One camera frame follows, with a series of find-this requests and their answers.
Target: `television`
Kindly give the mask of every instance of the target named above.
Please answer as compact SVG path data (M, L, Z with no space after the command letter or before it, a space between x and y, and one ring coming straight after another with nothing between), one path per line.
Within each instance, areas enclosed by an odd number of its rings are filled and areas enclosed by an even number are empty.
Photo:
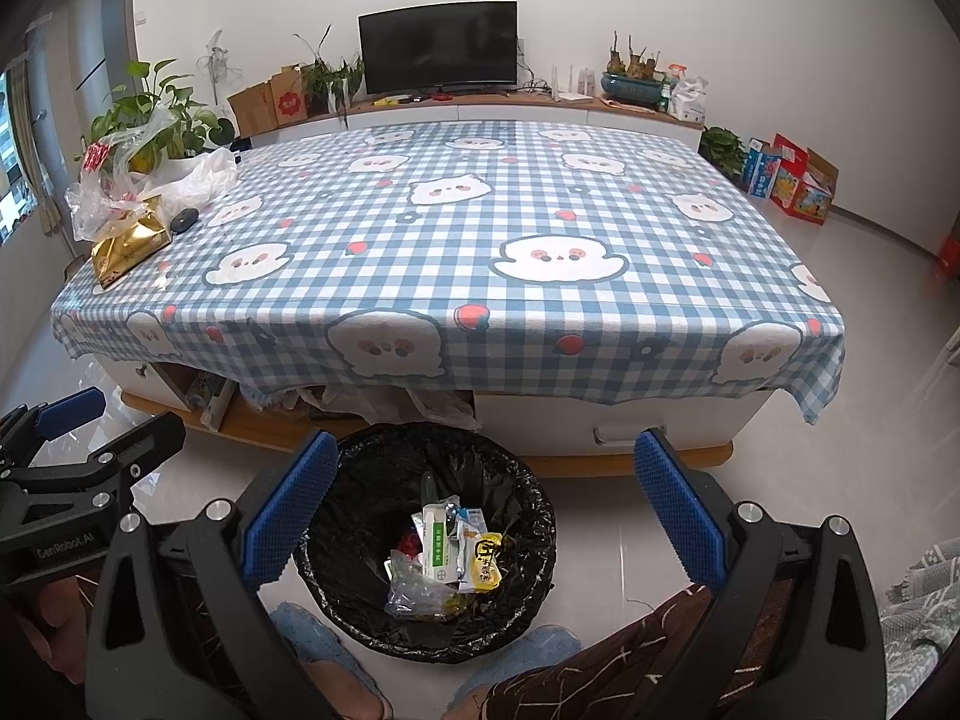
M448 2L361 16L371 94L517 83L517 3Z

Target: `trash can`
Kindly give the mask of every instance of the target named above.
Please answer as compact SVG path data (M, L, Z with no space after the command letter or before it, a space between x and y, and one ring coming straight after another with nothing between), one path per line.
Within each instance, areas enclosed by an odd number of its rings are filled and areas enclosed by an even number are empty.
M341 440L339 449L337 477L294 552L331 622L371 650L437 664L493 652L530 627L552 586L557 526L525 464L489 439L427 422L376 425ZM384 562L424 504L425 471L440 499L459 495L462 506L483 509L488 531L504 535L500 586L445 622L384 610Z

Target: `drawer handle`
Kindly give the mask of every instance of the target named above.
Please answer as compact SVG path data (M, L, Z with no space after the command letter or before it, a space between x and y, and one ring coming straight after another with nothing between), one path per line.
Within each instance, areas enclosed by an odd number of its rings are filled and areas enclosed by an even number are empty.
M661 433L666 435L666 425L650 425L650 427L659 428ZM643 430L638 430L637 435L640 435ZM600 428L593 428L593 443L595 443L597 446L633 446L636 441L636 439L629 439L621 440L620 442L608 442L600 436Z

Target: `slipper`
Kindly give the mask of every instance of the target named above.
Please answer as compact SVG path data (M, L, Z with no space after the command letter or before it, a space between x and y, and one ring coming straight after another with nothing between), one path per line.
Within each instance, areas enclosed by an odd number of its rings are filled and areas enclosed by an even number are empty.
M543 625L528 631L517 641L494 653L488 665L481 666L460 685L447 709L450 710L480 685L496 685L525 671L554 666L583 648L577 637L559 625Z
M383 704L383 720L391 720L394 710L390 702L380 692L373 677L368 675L347 648L340 643L337 635L304 607L284 601L270 614L270 620L277 632L290 642L296 657L305 664L312 661L333 661L343 666L360 680L368 690L376 695Z

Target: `blue and white tablecloth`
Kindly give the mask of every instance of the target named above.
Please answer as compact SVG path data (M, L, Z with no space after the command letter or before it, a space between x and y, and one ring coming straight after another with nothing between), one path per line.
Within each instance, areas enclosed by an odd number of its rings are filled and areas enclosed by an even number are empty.
M813 422L843 320L750 201L669 138L429 122L304 138L108 290L71 355L169 361L266 397L325 383L616 403L786 389Z

